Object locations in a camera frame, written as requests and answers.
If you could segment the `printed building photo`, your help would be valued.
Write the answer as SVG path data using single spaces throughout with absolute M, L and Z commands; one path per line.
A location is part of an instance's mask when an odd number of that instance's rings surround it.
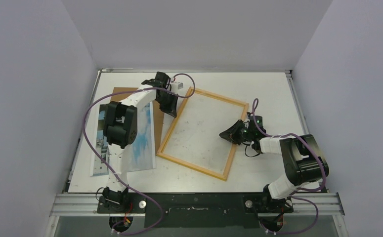
M 108 142 L 103 134 L 104 115 L 107 104 L 101 104 L 95 110 L 96 125 L 95 149 L 109 162 L 110 151 Z M 153 122 L 153 106 L 149 103 L 138 111 L 138 134 L 133 144 L 129 146 L 130 155 L 123 155 L 125 172 L 135 172 L 156 168 L 155 135 Z

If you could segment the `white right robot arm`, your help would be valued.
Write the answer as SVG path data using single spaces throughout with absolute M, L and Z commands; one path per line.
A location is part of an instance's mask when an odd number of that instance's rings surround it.
M 284 174 L 264 188 L 267 194 L 261 198 L 262 208 L 268 212 L 275 211 L 281 199 L 298 190 L 308 192 L 307 184 L 325 181 L 329 175 L 329 166 L 313 135 L 269 135 L 261 116 L 249 114 L 247 121 L 237 120 L 219 136 L 235 145 L 250 146 L 259 155 L 274 154 L 282 158 Z

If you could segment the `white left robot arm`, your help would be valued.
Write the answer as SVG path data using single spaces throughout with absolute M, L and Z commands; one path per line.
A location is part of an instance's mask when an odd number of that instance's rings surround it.
M 183 83 L 175 82 L 167 74 L 157 72 L 153 79 L 144 80 L 140 87 L 128 97 L 108 104 L 104 116 L 103 135 L 108 143 L 109 179 L 103 191 L 103 198 L 111 208 L 121 213 L 128 209 L 128 187 L 122 168 L 123 157 L 138 135 L 139 111 L 154 101 L 159 109 L 172 117 L 177 116 L 177 93 Z

